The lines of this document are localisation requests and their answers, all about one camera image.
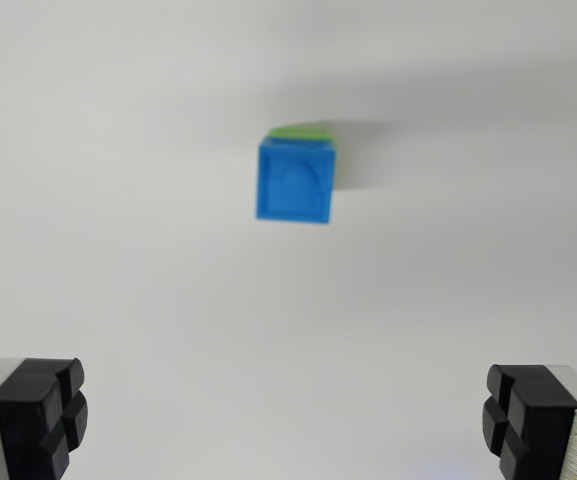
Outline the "black-tipped silver gripper left finger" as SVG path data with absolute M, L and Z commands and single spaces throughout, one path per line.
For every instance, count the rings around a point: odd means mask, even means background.
M 0 479 L 56 480 L 88 421 L 85 374 L 73 359 L 0 359 Z

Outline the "black-tipped silver gripper right finger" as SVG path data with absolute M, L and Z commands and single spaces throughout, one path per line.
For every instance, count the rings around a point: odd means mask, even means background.
M 482 431 L 503 477 L 577 479 L 577 372 L 494 364 L 486 384 Z

